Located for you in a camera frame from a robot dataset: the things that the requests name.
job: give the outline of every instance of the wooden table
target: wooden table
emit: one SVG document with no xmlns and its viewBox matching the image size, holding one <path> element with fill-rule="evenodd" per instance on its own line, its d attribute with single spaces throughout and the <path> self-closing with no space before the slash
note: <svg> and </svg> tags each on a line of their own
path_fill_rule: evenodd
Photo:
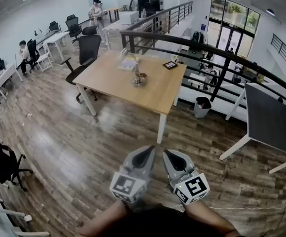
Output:
<svg viewBox="0 0 286 237">
<path fill-rule="evenodd" d="M 245 89 L 236 101 L 228 120 L 246 95 L 247 134 L 220 156 L 223 160 L 240 149 L 249 140 L 258 141 L 286 152 L 286 106 L 265 92 L 245 84 Z M 269 171 L 275 173 L 286 167 L 286 162 Z"/>
<path fill-rule="evenodd" d="M 112 9 L 107 9 L 104 10 L 104 12 L 108 11 L 109 12 L 109 18 L 110 18 L 110 22 L 112 22 L 112 18 L 111 18 L 111 11 L 114 11 L 114 18 L 115 20 L 119 20 L 119 9 L 122 9 L 121 7 L 116 7 L 116 8 L 112 8 Z"/>
<path fill-rule="evenodd" d="M 118 69 L 120 52 L 107 51 L 73 82 L 76 83 L 86 105 L 93 116 L 97 113 L 88 98 L 84 87 L 98 91 L 105 95 L 118 97 L 143 108 L 160 114 L 157 143 L 163 139 L 167 115 L 174 103 L 177 102 L 179 89 L 186 66 L 168 70 L 162 65 L 168 61 L 149 56 L 140 58 L 139 68 L 141 73 L 147 74 L 146 84 L 135 88 L 130 83 L 134 72 Z"/>
</svg>

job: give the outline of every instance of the white desk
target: white desk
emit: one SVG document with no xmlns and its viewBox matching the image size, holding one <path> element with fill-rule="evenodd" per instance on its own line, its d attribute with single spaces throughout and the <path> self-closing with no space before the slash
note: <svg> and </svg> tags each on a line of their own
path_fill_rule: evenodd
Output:
<svg viewBox="0 0 286 237">
<path fill-rule="evenodd" d="M 202 76 L 196 75 L 196 74 L 191 74 L 190 77 L 195 78 L 195 79 L 198 79 L 198 80 L 201 80 L 201 81 L 205 81 L 205 79 L 206 79 L 205 77 L 202 77 Z M 202 82 L 194 81 L 194 80 L 191 80 L 191 79 L 188 79 L 188 82 L 191 82 L 191 83 L 193 83 L 193 84 L 198 85 L 198 88 L 200 88 L 200 86 L 203 85 Z"/>
<path fill-rule="evenodd" d="M 66 41 L 66 44 L 70 47 L 72 52 L 75 53 L 75 48 L 74 48 L 73 43 L 71 41 L 69 32 L 55 34 L 55 35 L 51 36 L 50 38 L 48 38 L 45 41 L 45 43 L 55 44 L 56 48 L 58 49 L 58 52 L 60 54 L 61 59 L 64 60 L 61 45 L 60 45 L 61 40 Z"/>
<path fill-rule="evenodd" d="M 20 74 L 16 70 L 15 64 L 7 64 L 6 69 L 0 75 L 0 88 L 14 73 L 16 73 L 18 75 L 20 81 L 23 81 L 22 77 L 20 76 Z M 3 96 L 3 98 L 5 100 L 7 99 L 1 90 L 0 90 L 0 94 Z"/>
</svg>

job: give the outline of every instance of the white chair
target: white chair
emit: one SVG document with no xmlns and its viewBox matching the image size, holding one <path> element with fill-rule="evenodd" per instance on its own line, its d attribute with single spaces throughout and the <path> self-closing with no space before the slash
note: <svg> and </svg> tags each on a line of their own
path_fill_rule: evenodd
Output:
<svg viewBox="0 0 286 237">
<path fill-rule="evenodd" d="M 37 60 L 38 66 L 42 72 L 44 72 L 48 68 L 53 68 L 52 61 L 54 61 L 47 43 L 43 43 L 43 49 L 45 54 L 41 55 Z"/>
</svg>

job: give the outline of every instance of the black office chair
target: black office chair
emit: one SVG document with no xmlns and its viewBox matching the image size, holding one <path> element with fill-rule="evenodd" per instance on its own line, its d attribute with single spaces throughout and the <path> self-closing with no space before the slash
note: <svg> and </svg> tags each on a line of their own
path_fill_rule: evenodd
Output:
<svg viewBox="0 0 286 237">
<path fill-rule="evenodd" d="M 77 36 L 82 32 L 82 28 L 78 25 L 78 17 L 75 17 L 74 14 L 68 16 L 65 23 L 68 26 L 70 37 L 75 37 L 75 40 L 73 41 L 75 42 L 77 40 Z"/>
<path fill-rule="evenodd" d="M 127 5 L 123 5 L 123 6 L 122 6 L 123 11 L 132 11 L 133 1 L 134 1 L 134 0 L 130 0 L 129 9 L 128 9 L 128 6 L 127 6 Z"/>
<path fill-rule="evenodd" d="M 62 31 L 61 26 L 59 26 L 59 23 L 56 23 L 55 21 L 50 23 L 49 29 L 50 31 L 56 31 L 56 30 Z"/>
<path fill-rule="evenodd" d="M 94 61 L 97 60 L 98 50 L 101 42 L 101 38 L 99 35 L 95 35 L 96 27 L 85 27 L 83 29 L 84 36 L 81 36 L 78 39 L 79 44 L 79 66 L 77 69 L 73 70 L 68 58 L 67 60 L 61 63 L 66 63 L 68 68 L 71 70 L 71 73 L 66 77 L 66 81 L 70 84 L 76 85 L 73 81 L 76 77 L 78 77 L 89 65 L 91 65 Z M 92 91 L 94 95 L 94 100 L 97 101 L 97 96 L 94 91 Z M 76 100 L 80 103 L 79 100 L 80 93 L 76 96 Z"/>
<path fill-rule="evenodd" d="M 21 155 L 17 161 L 16 155 L 14 151 L 11 150 L 9 146 L 2 145 L 0 143 L 0 183 L 3 184 L 6 181 L 11 181 L 13 185 L 16 185 L 14 179 L 17 178 L 19 185 L 23 191 L 27 191 L 26 188 L 23 187 L 19 173 L 20 172 L 30 172 L 33 174 L 31 169 L 21 169 L 19 168 L 21 159 L 26 157 Z"/>
<path fill-rule="evenodd" d="M 31 39 L 30 41 L 28 41 L 27 47 L 30 55 L 30 60 L 32 61 L 32 64 L 30 65 L 31 68 L 29 71 L 31 73 L 31 70 L 34 69 L 34 67 L 37 68 L 38 65 L 37 60 L 39 59 L 40 54 L 36 49 L 36 40 Z"/>
</svg>

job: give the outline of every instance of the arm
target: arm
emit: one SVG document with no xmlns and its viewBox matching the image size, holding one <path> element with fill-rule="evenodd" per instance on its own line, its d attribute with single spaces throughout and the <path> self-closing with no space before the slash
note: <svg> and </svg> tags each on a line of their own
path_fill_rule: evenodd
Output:
<svg viewBox="0 0 286 237">
<path fill-rule="evenodd" d="M 80 235 L 75 237 L 100 236 L 102 231 L 105 230 L 109 225 L 124 218 L 127 215 L 127 209 L 124 207 L 122 201 L 118 200 L 102 214 L 98 215 L 86 225 L 84 225 L 79 231 Z"/>
<path fill-rule="evenodd" d="M 234 226 L 200 201 L 184 206 L 188 216 L 196 221 L 211 226 L 226 237 L 238 237 L 240 234 Z"/>
</svg>

